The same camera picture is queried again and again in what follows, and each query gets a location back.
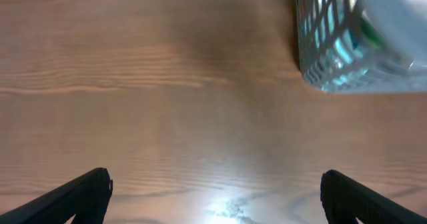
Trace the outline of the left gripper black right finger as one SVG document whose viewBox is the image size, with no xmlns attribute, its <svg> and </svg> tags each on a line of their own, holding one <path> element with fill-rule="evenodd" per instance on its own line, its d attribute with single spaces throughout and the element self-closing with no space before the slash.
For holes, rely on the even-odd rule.
<svg viewBox="0 0 427 224">
<path fill-rule="evenodd" d="M 322 175 L 320 199 L 329 224 L 426 224 L 426 218 L 336 170 Z"/>
</svg>

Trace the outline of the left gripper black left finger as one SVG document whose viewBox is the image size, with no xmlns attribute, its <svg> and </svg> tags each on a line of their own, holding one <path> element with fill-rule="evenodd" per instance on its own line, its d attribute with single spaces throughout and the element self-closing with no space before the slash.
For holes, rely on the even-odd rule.
<svg viewBox="0 0 427 224">
<path fill-rule="evenodd" d="M 66 184 L 1 215 L 3 224 L 102 224 L 113 193 L 108 170 L 95 168 Z"/>
</svg>

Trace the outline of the light teal snack packet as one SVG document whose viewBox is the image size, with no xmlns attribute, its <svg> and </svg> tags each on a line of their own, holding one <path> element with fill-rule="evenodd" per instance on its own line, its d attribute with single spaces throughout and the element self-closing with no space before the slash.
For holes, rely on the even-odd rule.
<svg viewBox="0 0 427 224">
<path fill-rule="evenodd" d="M 298 21 L 302 77 L 324 92 L 347 93 L 365 84 L 361 78 L 367 69 L 347 70 L 363 57 L 363 51 L 352 47 L 349 29 L 339 30 L 345 16 L 345 5 L 337 2 L 323 17 L 306 15 Z"/>
</svg>

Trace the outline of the green lid glass jar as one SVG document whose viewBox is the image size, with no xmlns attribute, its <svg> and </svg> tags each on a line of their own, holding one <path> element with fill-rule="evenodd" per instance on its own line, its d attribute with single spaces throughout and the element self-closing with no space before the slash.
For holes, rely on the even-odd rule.
<svg viewBox="0 0 427 224">
<path fill-rule="evenodd" d="M 371 26 L 371 24 L 365 19 L 360 19 L 360 31 L 363 37 L 373 46 L 374 48 L 385 49 L 386 44 L 380 34 Z"/>
</svg>

